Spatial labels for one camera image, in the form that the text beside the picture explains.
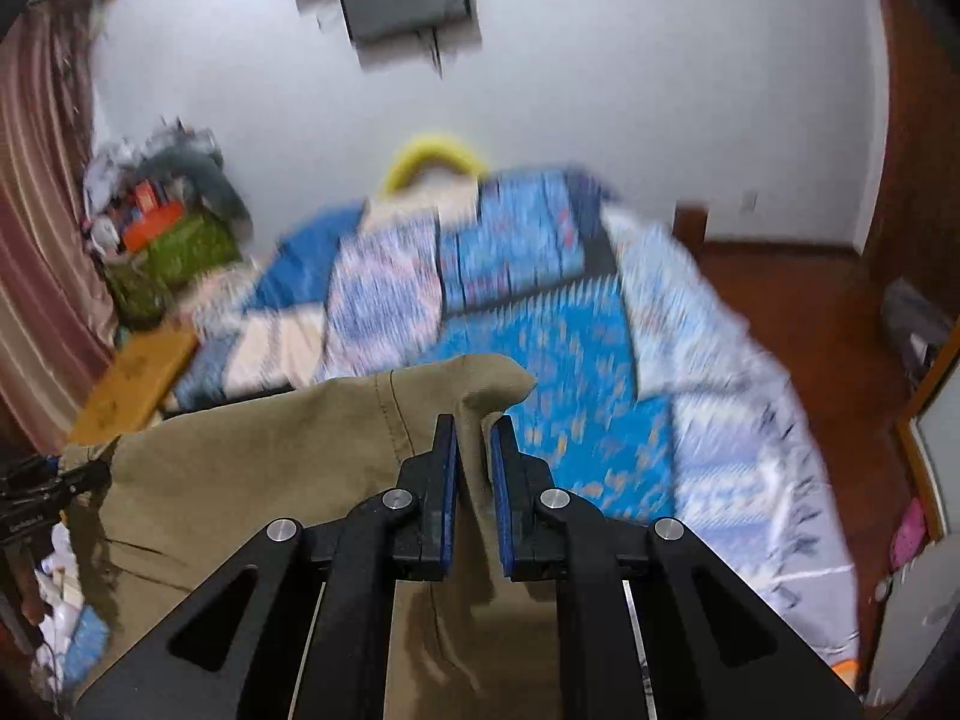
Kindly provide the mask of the khaki pants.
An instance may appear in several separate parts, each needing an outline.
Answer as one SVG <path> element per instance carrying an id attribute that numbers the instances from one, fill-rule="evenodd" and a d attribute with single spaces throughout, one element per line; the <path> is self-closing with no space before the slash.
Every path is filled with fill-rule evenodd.
<path id="1" fill-rule="evenodd" d="M 80 497 L 68 529 L 83 593 L 114 663 L 275 518 L 342 517 L 390 488 L 452 416 L 462 458 L 454 561 L 405 583 L 394 606 L 392 718 L 553 718 L 560 711 L 555 595 L 508 580 L 487 470 L 493 421 L 535 380 L 500 355 L 467 355 L 161 422 L 107 449 L 107 491 Z"/>

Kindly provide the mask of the orange box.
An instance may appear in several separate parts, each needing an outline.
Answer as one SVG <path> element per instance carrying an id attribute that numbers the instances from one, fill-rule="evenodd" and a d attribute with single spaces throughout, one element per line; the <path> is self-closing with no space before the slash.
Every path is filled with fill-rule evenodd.
<path id="1" fill-rule="evenodd" d="M 145 179 L 132 188 L 132 221 L 122 229 L 122 242 L 130 252 L 139 252 L 156 239 L 185 213 L 178 199 L 168 199 L 153 182 Z"/>

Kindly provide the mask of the wooden lap desk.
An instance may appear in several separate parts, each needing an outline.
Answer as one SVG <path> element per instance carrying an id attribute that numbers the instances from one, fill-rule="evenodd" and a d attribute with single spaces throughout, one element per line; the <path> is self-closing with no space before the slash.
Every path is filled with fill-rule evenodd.
<path id="1" fill-rule="evenodd" d="M 98 380 L 65 442 L 106 444 L 143 429 L 199 346 L 187 325 L 132 333 Z"/>

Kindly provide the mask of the blue patchwork bedspread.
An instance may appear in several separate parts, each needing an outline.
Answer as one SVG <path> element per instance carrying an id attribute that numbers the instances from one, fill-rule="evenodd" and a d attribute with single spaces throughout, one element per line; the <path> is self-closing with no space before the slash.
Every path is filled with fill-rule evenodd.
<path id="1" fill-rule="evenodd" d="M 688 523 L 830 665 L 856 573 L 789 372 L 665 227 L 578 169 L 322 210 L 203 278 L 185 411 L 465 355 L 532 376 L 517 445 L 608 515 Z"/>

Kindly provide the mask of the striped pink curtain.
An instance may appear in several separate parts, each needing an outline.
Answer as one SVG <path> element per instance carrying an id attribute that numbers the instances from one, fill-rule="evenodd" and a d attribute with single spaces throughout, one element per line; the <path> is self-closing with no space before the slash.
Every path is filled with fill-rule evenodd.
<path id="1" fill-rule="evenodd" d="M 112 358 L 116 310 L 83 242 L 91 0 L 41 0 L 2 39 L 2 421 L 64 445 Z"/>

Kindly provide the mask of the yellow curved headrest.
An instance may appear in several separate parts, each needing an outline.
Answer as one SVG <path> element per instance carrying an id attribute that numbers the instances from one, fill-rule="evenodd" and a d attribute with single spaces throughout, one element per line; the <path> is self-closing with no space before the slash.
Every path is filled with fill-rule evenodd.
<path id="1" fill-rule="evenodd" d="M 382 181 L 381 192 L 394 195 L 407 190 L 428 167 L 442 167 L 452 174 L 472 177 L 476 181 L 490 174 L 490 166 L 475 149 L 449 135 L 428 133 L 412 138 L 395 153 Z"/>

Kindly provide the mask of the green storage bag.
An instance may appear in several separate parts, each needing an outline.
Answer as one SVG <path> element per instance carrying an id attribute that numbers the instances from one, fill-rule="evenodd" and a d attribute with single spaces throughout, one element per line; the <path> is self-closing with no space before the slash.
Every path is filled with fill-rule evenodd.
<path id="1" fill-rule="evenodd" d="M 137 254 L 103 265 L 119 322 L 148 330 L 163 320 L 174 299 L 195 278 L 241 258 L 228 227 L 206 213 L 190 213 Z"/>

